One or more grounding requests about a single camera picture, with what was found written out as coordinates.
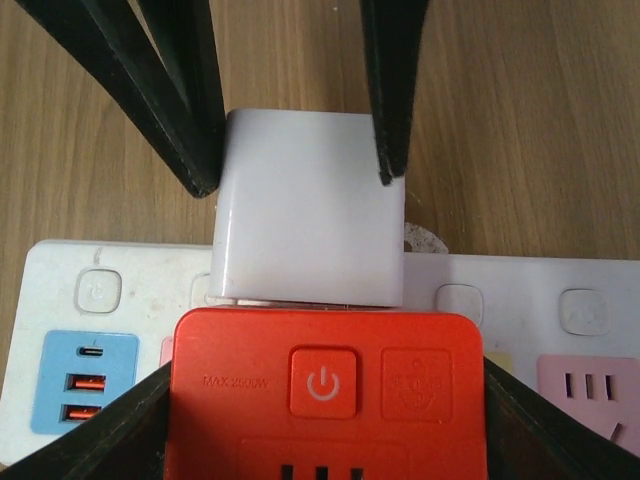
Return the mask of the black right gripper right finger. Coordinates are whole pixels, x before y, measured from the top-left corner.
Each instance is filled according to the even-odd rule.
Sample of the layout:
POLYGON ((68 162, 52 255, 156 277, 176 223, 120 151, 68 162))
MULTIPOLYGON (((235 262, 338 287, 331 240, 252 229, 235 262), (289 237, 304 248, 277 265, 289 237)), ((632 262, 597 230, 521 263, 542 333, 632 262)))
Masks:
POLYGON ((490 479, 637 479, 639 458, 484 360, 490 479))

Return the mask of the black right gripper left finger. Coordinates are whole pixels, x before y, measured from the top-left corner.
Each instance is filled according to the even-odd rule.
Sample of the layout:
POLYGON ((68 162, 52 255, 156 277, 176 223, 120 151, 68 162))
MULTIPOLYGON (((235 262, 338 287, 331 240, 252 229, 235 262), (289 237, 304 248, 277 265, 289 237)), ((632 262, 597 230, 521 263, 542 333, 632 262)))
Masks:
POLYGON ((166 363, 91 419, 1 472, 3 479, 160 479, 169 417, 166 363))

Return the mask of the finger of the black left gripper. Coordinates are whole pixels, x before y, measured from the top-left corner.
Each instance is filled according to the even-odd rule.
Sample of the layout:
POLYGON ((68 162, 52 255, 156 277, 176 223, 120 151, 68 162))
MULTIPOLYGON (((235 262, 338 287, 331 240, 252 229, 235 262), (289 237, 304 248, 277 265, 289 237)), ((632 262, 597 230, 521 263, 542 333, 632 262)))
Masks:
POLYGON ((206 1, 22 1, 195 198, 220 184, 226 112, 206 1))
POLYGON ((422 29, 429 0, 361 0, 363 50, 379 177, 390 185, 408 165, 422 29))

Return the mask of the red socket cube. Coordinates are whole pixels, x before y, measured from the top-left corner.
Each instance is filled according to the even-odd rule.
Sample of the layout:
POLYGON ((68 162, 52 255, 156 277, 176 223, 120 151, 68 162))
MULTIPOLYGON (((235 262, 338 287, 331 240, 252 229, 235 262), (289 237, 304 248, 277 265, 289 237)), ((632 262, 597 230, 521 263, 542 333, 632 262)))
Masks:
POLYGON ((190 311, 164 475, 484 479, 480 332, 450 313, 190 311))

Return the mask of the white charger plug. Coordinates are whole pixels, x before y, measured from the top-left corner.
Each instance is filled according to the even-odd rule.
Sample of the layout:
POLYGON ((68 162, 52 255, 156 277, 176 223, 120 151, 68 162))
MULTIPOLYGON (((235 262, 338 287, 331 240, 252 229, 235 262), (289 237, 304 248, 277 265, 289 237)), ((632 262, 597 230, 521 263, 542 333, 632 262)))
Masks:
POLYGON ((402 180, 383 185, 367 114, 237 109, 227 120, 209 293, 397 307, 402 180))

